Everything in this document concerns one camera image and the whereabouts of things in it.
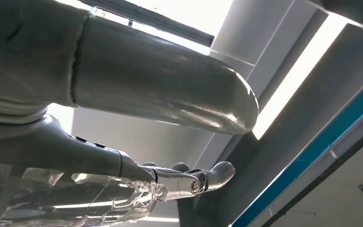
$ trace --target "ceiling light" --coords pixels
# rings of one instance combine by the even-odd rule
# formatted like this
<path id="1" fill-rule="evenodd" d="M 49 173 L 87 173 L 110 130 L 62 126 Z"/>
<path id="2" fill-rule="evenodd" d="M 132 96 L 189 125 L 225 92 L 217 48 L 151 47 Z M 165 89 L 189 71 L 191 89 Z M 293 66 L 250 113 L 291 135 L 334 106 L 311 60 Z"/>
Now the ceiling light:
<path id="1" fill-rule="evenodd" d="M 121 215 L 114 216 L 88 216 L 88 218 L 120 218 Z M 178 218 L 158 218 L 158 217 L 144 217 L 140 218 L 140 221 L 159 221 L 159 222 L 179 222 Z"/>
<path id="2" fill-rule="evenodd" d="M 174 35 L 174 34 L 171 34 L 168 32 L 161 31 L 159 29 L 156 29 L 156 28 L 148 26 L 148 25 L 134 22 L 132 28 L 140 30 L 145 33 L 148 33 L 150 35 L 158 36 L 167 41 L 178 44 L 180 46 L 184 46 L 195 52 L 201 53 L 203 55 L 208 55 L 211 52 L 211 48 L 209 48 L 207 46 L 201 45 L 199 43 L 193 42 L 191 40 L 182 38 L 180 36 L 177 36 L 177 35 Z"/>
<path id="3" fill-rule="evenodd" d="M 65 132 L 71 133 L 74 115 L 73 108 L 52 103 L 48 106 L 48 111 L 46 113 L 58 119 Z"/>
<path id="4" fill-rule="evenodd" d="M 157 217 L 144 217 L 141 221 L 160 221 L 160 222 L 179 222 L 178 218 L 157 218 Z"/>
<path id="5" fill-rule="evenodd" d="M 265 134 L 346 24 L 345 17 L 329 14 L 259 114 L 257 123 L 252 129 L 258 140 Z"/>
<path id="6" fill-rule="evenodd" d="M 175 123 L 170 123 L 170 122 L 163 122 L 163 121 L 157 121 L 156 122 L 162 122 L 162 123 L 166 123 L 166 124 L 172 124 L 172 125 L 179 125 L 179 124 L 175 124 Z"/>
<path id="7" fill-rule="evenodd" d="M 87 5 L 87 4 L 84 4 L 78 0 L 55 0 L 57 2 L 60 2 L 60 3 L 63 3 L 63 4 L 66 4 L 66 5 L 69 5 L 69 6 L 73 6 L 73 7 L 76 7 L 78 9 L 85 9 L 85 10 L 91 10 L 92 7 Z"/>

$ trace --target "teal stripe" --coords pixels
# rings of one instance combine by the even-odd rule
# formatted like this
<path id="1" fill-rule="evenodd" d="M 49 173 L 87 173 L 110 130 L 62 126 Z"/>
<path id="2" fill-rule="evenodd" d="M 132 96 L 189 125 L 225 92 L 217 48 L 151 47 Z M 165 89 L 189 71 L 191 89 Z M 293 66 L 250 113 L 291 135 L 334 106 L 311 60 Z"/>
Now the teal stripe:
<path id="1" fill-rule="evenodd" d="M 248 226 L 266 207 L 303 174 L 330 146 L 363 118 L 363 92 L 317 137 L 272 185 L 235 221 Z"/>

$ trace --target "transparent plastic film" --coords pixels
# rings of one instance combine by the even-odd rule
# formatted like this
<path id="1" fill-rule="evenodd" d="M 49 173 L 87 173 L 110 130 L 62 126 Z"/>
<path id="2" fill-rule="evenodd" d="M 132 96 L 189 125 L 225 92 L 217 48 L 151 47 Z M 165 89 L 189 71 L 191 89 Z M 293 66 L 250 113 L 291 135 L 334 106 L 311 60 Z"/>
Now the transparent plastic film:
<path id="1" fill-rule="evenodd" d="M 41 168 L 16 176 L 0 165 L 0 226 L 111 226 L 147 216 L 165 198 L 157 183 Z"/>

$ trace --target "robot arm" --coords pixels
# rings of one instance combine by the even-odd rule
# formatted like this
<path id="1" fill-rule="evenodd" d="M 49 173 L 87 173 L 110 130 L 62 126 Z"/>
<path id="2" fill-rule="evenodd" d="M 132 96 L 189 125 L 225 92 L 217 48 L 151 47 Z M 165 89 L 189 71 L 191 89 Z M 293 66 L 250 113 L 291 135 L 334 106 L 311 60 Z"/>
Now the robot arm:
<path id="1" fill-rule="evenodd" d="M 45 115 L 50 103 L 226 134 L 250 132 L 258 115 L 250 87 L 220 61 L 52 0 L 0 0 L 0 225 L 140 218 L 156 200 L 216 190 L 234 175 L 227 162 L 139 165 L 66 134 Z"/>
<path id="2" fill-rule="evenodd" d="M 258 115 L 220 61 L 52 0 L 0 0 L 0 122 L 33 122 L 50 103 L 225 134 Z"/>

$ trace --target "white wall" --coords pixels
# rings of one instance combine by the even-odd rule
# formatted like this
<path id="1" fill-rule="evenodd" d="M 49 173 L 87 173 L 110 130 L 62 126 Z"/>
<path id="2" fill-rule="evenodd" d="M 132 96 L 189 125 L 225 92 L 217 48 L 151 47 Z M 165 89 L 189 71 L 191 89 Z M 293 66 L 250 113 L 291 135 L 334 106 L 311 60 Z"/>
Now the white wall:
<path id="1" fill-rule="evenodd" d="M 363 227 L 363 148 L 272 227 Z"/>

